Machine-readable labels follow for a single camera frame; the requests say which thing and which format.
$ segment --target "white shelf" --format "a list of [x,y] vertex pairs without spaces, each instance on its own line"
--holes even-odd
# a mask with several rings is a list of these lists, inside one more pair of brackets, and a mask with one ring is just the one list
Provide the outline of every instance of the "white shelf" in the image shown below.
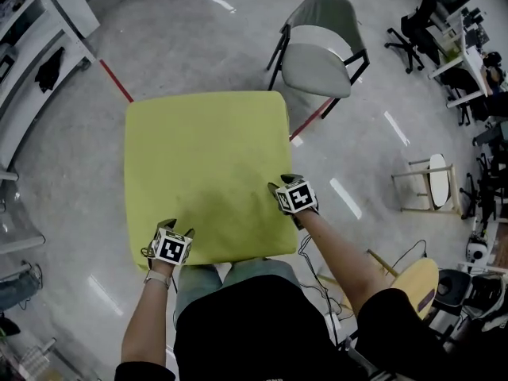
[[10,16],[4,17],[0,19],[0,40],[6,36],[9,32],[10,27],[14,25],[16,20],[28,9],[33,2],[36,0],[25,0],[23,6],[21,6],[17,11],[13,11]]
[[37,57],[58,35],[60,30],[61,28],[56,20],[46,11],[30,25],[30,28],[19,39],[15,45],[17,49],[16,62],[14,62],[12,69],[0,84],[0,117],[6,99],[19,84],[20,79],[31,71],[30,67],[34,65]]
[[[39,66],[46,62],[60,47],[65,48],[60,65],[60,75],[53,90],[45,93],[35,82]],[[83,59],[83,51],[64,34],[55,44],[43,55],[34,69],[26,77],[23,84],[17,90],[13,100],[7,107],[5,114],[0,119],[0,167],[7,169],[18,145],[26,131],[32,124],[42,106],[46,103],[53,91],[62,83],[65,77]]]

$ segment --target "shelving unit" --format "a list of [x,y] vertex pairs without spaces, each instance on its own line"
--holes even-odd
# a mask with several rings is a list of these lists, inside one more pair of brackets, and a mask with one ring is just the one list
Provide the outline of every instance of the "shelving unit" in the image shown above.
[[[53,91],[84,60],[91,63],[95,61],[94,55],[67,23],[61,8],[56,7],[54,1],[25,0],[17,11],[12,11],[13,0],[9,0],[4,3],[4,13],[8,14],[1,17],[0,13],[1,40],[32,5],[37,4],[44,9],[14,45],[17,50],[16,61],[0,83],[0,183],[3,179],[18,179],[15,172],[7,170],[21,140]],[[65,51],[59,78],[53,90],[43,93],[35,82],[35,77],[39,67],[60,47],[64,47]],[[9,206],[0,199],[0,213],[6,208]],[[33,237],[22,243],[24,244],[0,244],[0,254],[6,250],[13,251],[13,248],[42,244],[44,237]]]

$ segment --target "gray floor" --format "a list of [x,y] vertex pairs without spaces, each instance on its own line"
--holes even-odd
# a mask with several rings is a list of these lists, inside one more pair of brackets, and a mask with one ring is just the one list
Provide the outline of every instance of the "gray floor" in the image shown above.
[[[101,27],[90,42],[135,100],[265,89],[269,75],[264,67],[278,30],[302,0],[221,1],[225,4],[124,0],[100,19]],[[394,263],[417,240],[425,239],[431,258],[441,267],[454,267],[463,259],[470,223],[457,216],[401,214],[399,198],[406,199],[416,181],[402,183],[398,196],[391,174],[405,171],[407,160],[442,153],[456,165],[461,184],[474,169],[471,139],[480,126],[457,125],[457,110],[446,109],[444,91],[427,79],[430,63],[423,72],[407,75],[399,54],[383,47],[387,29],[398,28],[400,17],[419,0],[351,1],[371,66],[350,98],[294,141],[294,171],[311,181],[322,214],[359,248],[372,248]],[[307,29],[298,38],[318,38],[339,55],[348,54],[326,33]],[[275,89],[287,100],[291,130],[325,101],[290,90],[281,79]],[[23,257],[39,262],[45,282],[26,311],[16,307],[8,316],[36,338],[56,337],[59,349],[83,373],[103,379],[112,377],[118,363],[123,332],[144,277],[127,246],[122,157],[127,104],[98,63],[77,72],[48,105],[15,163],[22,200],[48,241],[11,255],[13,264]],[[331,187],[331,179],[349,193],[360,218]],[[310,255],[315,267],[324,264],[313,245]],[[419,256],[421,251],[414,250],[398,269]],[[293,264],[302,282],[312,283],[301,257],[281,258]],[[325,312],[316,291],[306,294]],[[175,337],[173,302],[171,293],[170,346]],[[168,366],[175,368],[170,355]]]

